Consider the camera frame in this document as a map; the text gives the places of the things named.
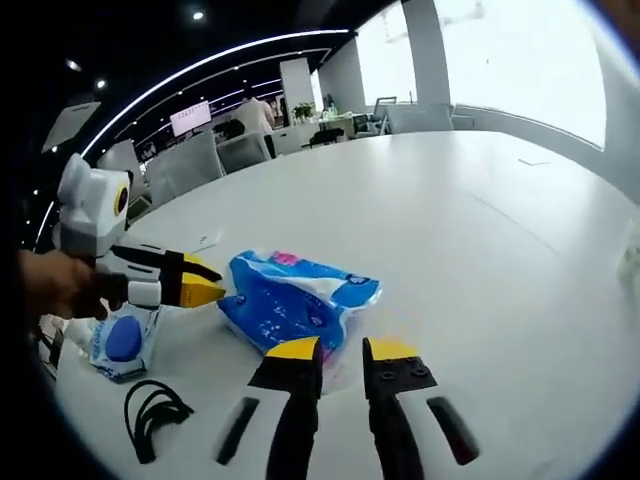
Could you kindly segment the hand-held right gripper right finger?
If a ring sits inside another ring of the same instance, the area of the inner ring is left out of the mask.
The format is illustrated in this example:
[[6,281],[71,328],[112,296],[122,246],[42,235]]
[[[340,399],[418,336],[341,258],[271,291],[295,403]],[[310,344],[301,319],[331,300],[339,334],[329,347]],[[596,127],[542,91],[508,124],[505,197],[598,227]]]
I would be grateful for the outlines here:
[[412,346],[362,340],[369,429],[384,479],[497,479],[496,442],[468,395],[436,379]]

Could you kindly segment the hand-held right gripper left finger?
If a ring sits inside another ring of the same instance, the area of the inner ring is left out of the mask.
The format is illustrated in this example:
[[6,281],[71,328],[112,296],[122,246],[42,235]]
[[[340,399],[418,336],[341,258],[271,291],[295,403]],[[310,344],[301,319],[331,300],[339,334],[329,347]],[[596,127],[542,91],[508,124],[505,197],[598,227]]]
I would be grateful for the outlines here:
[[305,479],[319,427],[323,349],[317,336],[263,357],[235,401],[207,427],[205,479]]

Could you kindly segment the person's left hand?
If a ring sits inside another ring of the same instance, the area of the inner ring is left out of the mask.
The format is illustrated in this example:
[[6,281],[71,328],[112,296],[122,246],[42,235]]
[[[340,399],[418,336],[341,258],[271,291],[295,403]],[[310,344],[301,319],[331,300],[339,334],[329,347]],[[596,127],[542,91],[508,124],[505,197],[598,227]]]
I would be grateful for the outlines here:
[[17,260],[29,316],[103,320],[109,310],[122,306],[122,300],[109,293],[107,284],[79,258],[59,250],[45,254],[19,250]]

